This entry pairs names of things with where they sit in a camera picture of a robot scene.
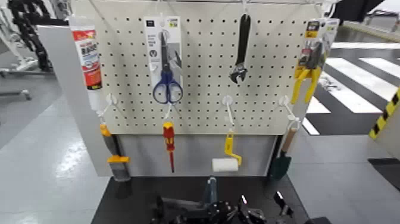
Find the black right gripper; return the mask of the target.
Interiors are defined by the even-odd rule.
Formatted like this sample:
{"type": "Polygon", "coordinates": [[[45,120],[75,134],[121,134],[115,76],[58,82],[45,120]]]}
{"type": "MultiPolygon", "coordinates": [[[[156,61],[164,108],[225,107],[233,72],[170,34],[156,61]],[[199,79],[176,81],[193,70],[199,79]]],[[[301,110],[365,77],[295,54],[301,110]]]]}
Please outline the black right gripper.
{"type": "Polygon", "coordinates": [[[267,218],[261,210],[250,210],[248,202],[244,195],[241,195],[237,207],[228,201],[218,201],[210,204],[210,223],[212,224],[231,224],[233,218],[240,213],[240,221],[242,223],[273,223],[273,224],[289,224],[292,223],[294,211],[285,202],[280,191],[276,191],[273,195],[274,202],[280,207],[279,215],[267,218]]]}

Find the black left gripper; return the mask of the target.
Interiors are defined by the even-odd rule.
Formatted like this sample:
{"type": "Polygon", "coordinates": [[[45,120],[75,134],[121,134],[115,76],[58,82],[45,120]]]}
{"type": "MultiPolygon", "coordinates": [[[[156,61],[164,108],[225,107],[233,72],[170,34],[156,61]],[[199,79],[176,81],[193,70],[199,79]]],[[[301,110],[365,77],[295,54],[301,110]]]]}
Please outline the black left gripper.
{"type": "Polygon", "coordinates": [[[207,223],[209,220],[208,207],[200,202],[157,195],[152,205],[151,223],[207,223]]]}

